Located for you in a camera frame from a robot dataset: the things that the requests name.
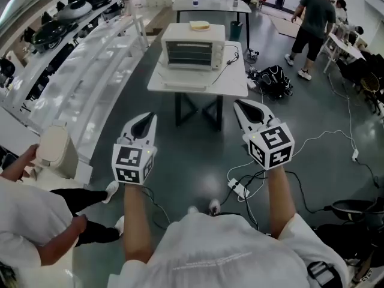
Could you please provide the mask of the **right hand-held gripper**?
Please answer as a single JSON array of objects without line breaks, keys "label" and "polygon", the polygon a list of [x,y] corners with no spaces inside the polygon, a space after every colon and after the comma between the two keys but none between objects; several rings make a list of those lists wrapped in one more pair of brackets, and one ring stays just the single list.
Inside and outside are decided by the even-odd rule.
[{"label": "right hand-held gripper", "polygon": [[248,155],[265,170],[292,160],[295,141],[287,124],[274,117],[264,104],[237,99],[233,104]]}]

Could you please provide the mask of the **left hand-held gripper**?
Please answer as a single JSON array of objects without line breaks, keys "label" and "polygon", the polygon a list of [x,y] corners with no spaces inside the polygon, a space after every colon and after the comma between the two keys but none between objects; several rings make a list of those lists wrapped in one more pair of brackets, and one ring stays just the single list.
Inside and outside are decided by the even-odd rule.
[{"label": "left hand-held gripper", "polygon": [[146,112],[128,121],[113,146],[112,171],[121,183],[143,185],[153,166],[157,115]]}]

